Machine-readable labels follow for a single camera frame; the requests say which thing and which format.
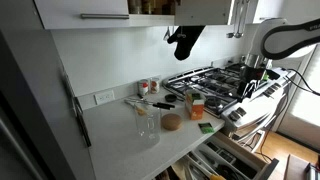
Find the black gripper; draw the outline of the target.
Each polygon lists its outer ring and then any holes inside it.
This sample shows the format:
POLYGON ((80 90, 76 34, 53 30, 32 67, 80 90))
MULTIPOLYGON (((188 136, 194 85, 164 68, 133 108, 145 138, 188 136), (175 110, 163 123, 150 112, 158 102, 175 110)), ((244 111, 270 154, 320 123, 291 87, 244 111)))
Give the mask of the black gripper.
POLYGON ((237 96, 243 97, 246 86, 246 97, 250 98, 256 90, 256 83, 260 81, 270 64, 270 60, 260 55, 248 54, 245 58, 244 64, 240 68, 240 83, 237 88, 237 96))

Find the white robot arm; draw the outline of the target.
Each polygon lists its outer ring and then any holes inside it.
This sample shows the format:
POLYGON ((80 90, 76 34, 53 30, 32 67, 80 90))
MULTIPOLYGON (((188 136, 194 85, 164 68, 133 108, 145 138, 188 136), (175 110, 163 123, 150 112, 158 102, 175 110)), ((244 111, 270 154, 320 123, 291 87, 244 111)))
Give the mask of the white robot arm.
POLYGON ((240 68, 237 94, 250 98, 266 73, 269 60, 281 60, 298 50, 320 42, 320 19, 290 25, 284 18, 267 19, 259 24, 244 65, 240 68))

